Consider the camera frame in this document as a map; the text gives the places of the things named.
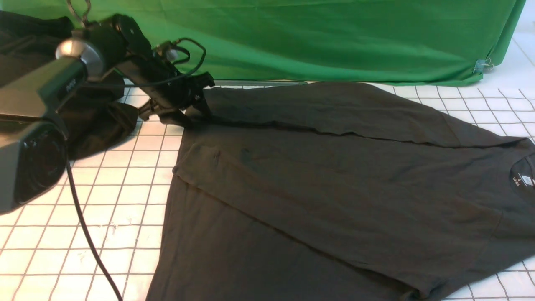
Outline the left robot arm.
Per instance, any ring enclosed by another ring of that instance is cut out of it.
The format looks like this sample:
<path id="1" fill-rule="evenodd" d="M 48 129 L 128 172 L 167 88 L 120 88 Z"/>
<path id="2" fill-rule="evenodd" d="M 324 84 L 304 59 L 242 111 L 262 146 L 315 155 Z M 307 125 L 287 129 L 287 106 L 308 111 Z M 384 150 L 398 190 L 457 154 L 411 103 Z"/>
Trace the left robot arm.
<path id="1" fill-rule="evenodd" d="M 179 42 L 153 48 L 137 22 L 43 20 L 1 12 L 1 214 L 48 192 L 70 161 L 118 145 L 139 119 L 191 125 L 184 111 L 211 111 L 208 73 L 182 74 Z"/>

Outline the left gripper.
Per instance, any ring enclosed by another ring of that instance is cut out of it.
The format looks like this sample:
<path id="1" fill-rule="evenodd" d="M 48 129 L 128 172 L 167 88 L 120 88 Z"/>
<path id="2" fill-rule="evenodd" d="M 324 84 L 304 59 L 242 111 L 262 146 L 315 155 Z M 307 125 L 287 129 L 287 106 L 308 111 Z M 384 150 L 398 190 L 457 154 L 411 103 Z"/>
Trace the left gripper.
<path id="1" fill-rule="evenodd" d="M 192 128 L 193 121 L 184 114 L 189 107 L 206 119 L 213 116 L 203 93 L 204 88 L 215 85 L 208 72 L 185 75 L 169 62 L 139 56 L 122 62 L 119 71 L 149 96 L 149 101 L 139 108 L 142 120 L 157 115 L 163 124 Z"/>

